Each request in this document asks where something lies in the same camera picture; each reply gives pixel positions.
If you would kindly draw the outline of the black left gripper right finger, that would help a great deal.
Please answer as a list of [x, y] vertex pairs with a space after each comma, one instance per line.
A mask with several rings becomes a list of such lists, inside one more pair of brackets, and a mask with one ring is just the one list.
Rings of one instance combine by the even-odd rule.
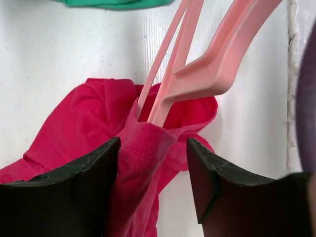
[[187, 161], [198, 223], [206, 237], [310, 237], [311, 174], [271, 179], [245, 170], [194, 138]]

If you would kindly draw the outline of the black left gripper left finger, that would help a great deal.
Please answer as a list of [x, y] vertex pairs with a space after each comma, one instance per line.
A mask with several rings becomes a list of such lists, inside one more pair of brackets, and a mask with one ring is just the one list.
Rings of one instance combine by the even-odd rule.
[[3, 237], [99, 237], [117, 176], [120, 139], [29, 181], [0, 187]]

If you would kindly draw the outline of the pink red t shirt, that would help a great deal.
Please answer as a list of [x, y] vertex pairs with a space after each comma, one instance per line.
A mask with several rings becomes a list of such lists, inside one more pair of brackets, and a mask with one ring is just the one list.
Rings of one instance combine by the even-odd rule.
[[217, 114], [214, 97], [175, 103], [163, 127], [147, 123], [159, 85], [154, 85], [139, 117], [142, 90], [129, 79], [88, 79], [73, 89], [44, 122], [30, 148], [0, 171], [8, 183], [31, 178], [79, 158], [119, 137], [118, 174], [106, 227], [112, 237], [155, 237], [160, 192], [188, 170], [186, 140]]

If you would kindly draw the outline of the pink hanger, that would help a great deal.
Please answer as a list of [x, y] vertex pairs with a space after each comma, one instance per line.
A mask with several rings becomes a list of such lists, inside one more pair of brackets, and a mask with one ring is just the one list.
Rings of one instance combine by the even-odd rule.
[[176, 102], [226, 93], [235, 81], [240, 63], [252, 40], [278, 5], [277, 0], [233, 1], [208, 49], [201, 57], [187, 63], [203, 1], [182, 1], [150, 69], [138, 99], [136, 115], [141, 114], [153, 80], [172, 41], [174, 47], [148, 123], [163, 126]]

